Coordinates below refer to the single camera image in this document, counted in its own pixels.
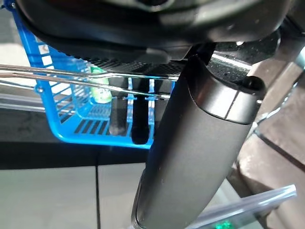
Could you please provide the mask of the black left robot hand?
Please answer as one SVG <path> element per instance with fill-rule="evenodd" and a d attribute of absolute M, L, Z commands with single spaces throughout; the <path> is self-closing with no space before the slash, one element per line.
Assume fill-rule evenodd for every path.
<path fill-rule="evenodd" d="M 180 76 L 150 148 L 132 210 L 137 229 L 184 229 L 225 179 L 264 98 L 264 82 L 216 78 L 221 42 L 276 31 L 288 0 L 18 0 L 39 39 L 121 73 Z"/>

